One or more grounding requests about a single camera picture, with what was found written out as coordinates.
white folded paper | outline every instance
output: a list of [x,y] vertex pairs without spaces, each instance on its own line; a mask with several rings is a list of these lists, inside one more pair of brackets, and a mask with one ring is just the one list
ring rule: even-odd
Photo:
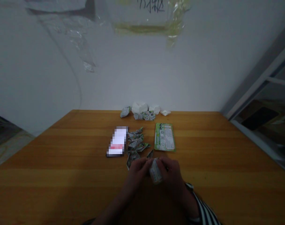
[[171,113],[171,111],[163,110],[163,111],[160,111],[160,113],[164,116],[167,116],[168,114]]
[[149,107],[149,111],[154,111],[154,113],[155,113],[156,115],[158,115],[159,112],[160,112],[160,106],[159,106],[159,105],[151,105],[151,106]]
[[144,102],[134,102],[131,111],[134,113],[142,113],[148,111],[148,105]]

green package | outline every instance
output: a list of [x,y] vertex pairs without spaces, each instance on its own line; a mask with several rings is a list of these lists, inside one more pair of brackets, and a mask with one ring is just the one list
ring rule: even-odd
[[175,139],[173,125],[169,123],[156,123],[155,150],[175,152]]

snack wrapper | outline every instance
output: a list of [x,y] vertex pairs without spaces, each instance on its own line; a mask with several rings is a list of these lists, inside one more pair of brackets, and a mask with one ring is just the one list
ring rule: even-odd
[[153,153],[154,153],[154,149],[152,149],[148,155],[147,155],[147,158],[150,159],[150,158],[153,158]]
[[152,178],[152,181],[154,184],[159,184],[162,182],[162,176],[161,176],[160,170],[159,170],[157,163],[156,163],[157,160],[159,160],[159,159],[155,158],[153,160],[152,166],[149,169],[149,172],[150,172],[150,175],[151,175],[151,178]]
[[135,120],[143,120],[143,115],[144,113],[133,113],[134,119]]
[[141,137],[143,137],[143,134],[134,134],[133,136],[128,137],[128,141],[133,142],[133,141],[135,141],[135,139],[141,138]]
[[140,138],[135,139],[135,141],[131,142],[128,146],[130,148],[135,148],[136,146],[138,146],[141,142],[143,141],[143,136]]
[[129,137],[133,137],[135,134],[141,134],[143,132],[143,127],[139,128],[138,130],[134,132],[128,132]]
[[154,148],[161,151],[176,151],[172,124],[156,123]]
[[131,151],[127,159],[127,169],[129,170],[132,162],[139,158],[140,156],[136,151]]
[[143,112],[143,119],[146,121],[153,121],[155,120],[156,114],[154,113],[154,111],[146,111]]
[[136,146],[133,151],[136,152],[142,152],[143,150],[145,150],[146,148],[149,148],[151,145],[148,143],[140,143],[138,146]]
[[130,113],[130,109],[131,109],[130,106],[123,108],[123,109],[122,109],[122,112],[121,112],[121,115],[120,115],[121,118],[128,116],[129,113]]

striped sleeve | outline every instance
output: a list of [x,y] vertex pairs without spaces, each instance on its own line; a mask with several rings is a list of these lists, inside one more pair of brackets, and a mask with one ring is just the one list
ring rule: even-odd
[[193,192],[193,186],[189,183],[186,183],[186,187],[189,189],[192,195],[194,195],[198,208],[199,208],[199,218],[188,218],[189,225],[221,225],[218,221],[217,216],[212,211],[212,209],[202,200],[200,200],[197,195]]

smartphone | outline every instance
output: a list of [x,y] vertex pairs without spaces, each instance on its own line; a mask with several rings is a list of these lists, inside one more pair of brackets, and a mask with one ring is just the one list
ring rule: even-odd
[[109,148],[106,152],[107,157],[123,156],[127,149],[128,127],[117,127],[114,129]]

